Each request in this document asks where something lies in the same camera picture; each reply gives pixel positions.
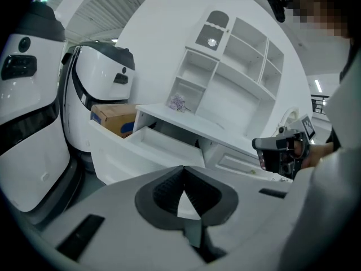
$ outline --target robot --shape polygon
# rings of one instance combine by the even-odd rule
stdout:
[[[58,96],[65,137],[85,167],[94,171],[87,137],[94,104],[127,103],[135,64],[129,49],[83,42],[65,53]]]
[[[81,178],[56,95],[64,44],[53,10],[33,2],[0,57],[0,186],[34,225],[63,211]]]

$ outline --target white drawer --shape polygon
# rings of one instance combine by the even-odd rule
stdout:
[[[199,148],[143,128],[126,139],[89,121],[90,151],[96,176],[109,185],[178,165],[204,168]]]
[[[208,169],[264,177],[267,179],[271,179],[273,176],[272,173],[261,169],[258,159],[249,155],[214,142],[201,143],[201,148],[204,154],[204,163]]]

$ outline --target white shelf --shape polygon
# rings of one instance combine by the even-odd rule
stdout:
[[[253,79],[224,62],[219,63],[216,72],[222,77],[232,81],[236,85],[241,86],[260,100],[275,100],[275,97],[264,87],[257,84]]]
[[[283,53],[272,43],[268,44],[267,59],[274,65],[277,70],[282,73],[284,55]]]
[[[262,54],[235,36],[228,40],[221,59],[256,82],[261,73],[263,60]]]
[[[142,150],[150,152],[153,156],[172,161],[173,165],[204,167],[201,149],[177,141],[146,126],[127,137],[126,140]]]
[[[216,60],[187,50],[178,69],[177,76],[206,88],[216,65]]]
[[[206,85],[200,84],[198,81],[194,80],[194,81],[190,81],[188,79],[184,79],[183,77],[177,76],[175,78],[176,80],[181,80],[184,83],[187,83],[189,86],[192,86],[195,89],[199,89],[199,90],[204,90],[207,88]]]
[[[244,84],[239,86],[216,73],[196,115],[221,126],[224,132],[240,136],[247,130],[259,102],[259,98],[248,92]]]
[[[277,96],[281,76],[282,73],[272,63],[266,60],[265,70],[263,71],[261,78],[261,85],[274,96]]]
[[[261,54],[265,53],[267,37],[255,27],[249,25],[247,22],[236,18],[236,22],[232,30],[232,35],[251,45]]]
[[[276,67],[276,65],[274,65],[270,60],[267,59],[267,62],[270,63],[280,74],[282,74],[282,71]]]
[[[175,94],[184,96],[186,102],[186,108],[191,112],[196,112],[198,105],[203,97],[205,88],[199,84],[194,84],[188,80],[184,80],[180,77],[176,77],[173,87],[170,91],[167,103],[171,100],[171,97]]]

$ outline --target black slot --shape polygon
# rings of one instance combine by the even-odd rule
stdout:
[[[9,55],[1,70],[2,80],[30,77],[37,71],[37,60],[30,55]]]
[[[117,75],[115,75],[114,83],[115,84],[127,84],[128,83],[127,75],[123,75],[122,73],[117,73]]]
[[[150,129],[154,129],[156,126],[157,126],[157,122],[151,124],[151,125],[149,126],[149,128],[150,128]]]
[[[259,192],[261,194],[265,194],[265,195],[268,195],[268,196],[274,196],[274,197],[280,198],[280,199],[284,199],[286,197],[286,195],[287,195],[287,192],[271,190],[271,189],[266,189],[266,188],[260,189]]]
[[[76,261],[104,220],[104,217],[88,215],[69,237],[57,247],[57,250],[66,257]]]

